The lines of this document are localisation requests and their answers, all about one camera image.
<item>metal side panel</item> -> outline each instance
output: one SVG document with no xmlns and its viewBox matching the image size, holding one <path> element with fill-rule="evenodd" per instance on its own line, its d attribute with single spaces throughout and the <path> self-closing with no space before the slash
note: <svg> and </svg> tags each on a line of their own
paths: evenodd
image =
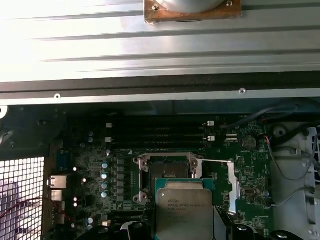
<svg viewBox="0 0 320 240">
<path fill-rule="evenodd" d="M 320 0 L 237 19 L 144 22 L 142 0 L 6 1 L 0 82 L 320 70 Z"/>
</svg>

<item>motherboard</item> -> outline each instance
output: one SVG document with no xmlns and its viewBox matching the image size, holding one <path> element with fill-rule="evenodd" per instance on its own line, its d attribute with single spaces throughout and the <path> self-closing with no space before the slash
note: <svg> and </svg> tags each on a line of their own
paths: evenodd
<svg viewBox="0 0 320 240">
<path fill-rule="evenodd" d="M 210 179 L 213 204 L 268 237 L 274 229 L 267 126 L 242 115 L 104 116 L 70 119 L 57 170 L 77 175 L 65 211 L 80 236 L 141 218 L 157 179 Z"/>
</svg>

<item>cpu socket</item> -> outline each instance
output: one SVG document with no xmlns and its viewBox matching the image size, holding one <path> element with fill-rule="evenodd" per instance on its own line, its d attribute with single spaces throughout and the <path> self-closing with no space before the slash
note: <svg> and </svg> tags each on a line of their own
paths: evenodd
<svg viewBox="0 0 320 240">
<path fill-rule="evenodd" d="M 201 159 L 202 156 L 192 152 L 145 153 L 135 157 L 133 162 L 139 165 L 139 193 L 133 201 L 144 205 L 153 199 L 157 178 L 202 177 Z"/>
</svg>

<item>mesh panel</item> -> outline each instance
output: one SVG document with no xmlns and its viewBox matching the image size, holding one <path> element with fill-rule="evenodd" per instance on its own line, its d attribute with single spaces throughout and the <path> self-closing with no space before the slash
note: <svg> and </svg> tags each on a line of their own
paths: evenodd
<svg viewBox="0 0 320 240">
<path fill-rule="evenodd" d="M 320 128 L 319 127 L 316 127 L 315 128 L 316 130 L 316 134 L 320 134 Z M 315 142 L 315 137 L 312 137 L 312 148 L 314 148 L 314 142 Z M 314 155 L 314 159 L 316 159 L 318 162 L 319 162 L 319 157 L 320 157 L 320 140 L 318 140 L 318 146 L 316 146 L 316 149 L 315 149 L 315 155 Z M 314 179 L 315 179 L 315 184 L 316 185 L 320 185 L 320 176 L 318 174 L 318 172 L 315 170 L 314 171 Z"/>
<path fill-rule="evenodd" d="M 34 198 L 43 196 L 44 161 L 0 161 L 0 213 L 18 204 L 0 219 L 0 240 L 40 240 L 43 200 Z"/>
</svg>

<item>red wire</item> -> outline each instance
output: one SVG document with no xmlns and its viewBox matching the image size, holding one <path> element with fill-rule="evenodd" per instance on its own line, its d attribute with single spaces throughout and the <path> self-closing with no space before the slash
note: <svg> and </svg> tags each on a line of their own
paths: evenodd
<svg viewBox="0 0 320 240">
<path fill-rule="evenodd" d="M 52 202 L 53 206 L 58 209 L 59 213 L 62 213 L 69 221 L 71 221 L 71 218 L 69 216 L 67 216 L 66 213 L 63 212 L 62 209 L 54 201 L 52 201 L 50 198 L 47 198 L 47 197 L 35 197 L 35 198 L 28 199 L 28 200 L 20 201 L 20 202 L 16 203 L 15 205 L 9 207 L 3 214 L 1 214 L 0 219 L 5 217 L 12 209 L 14 209 L 22 204 L 28 203 L 32 200 L 49 200 L 50 202 Z"/>
<path fill-rule="evenodd" d="M 270 144 L 270 140 L 269 140 L 268 136 L 264 136 L 264 137 L 265 137 L 265 139 L 266 139 L 266 142 L 267 142 L 268 144 Z"/>
</svg>

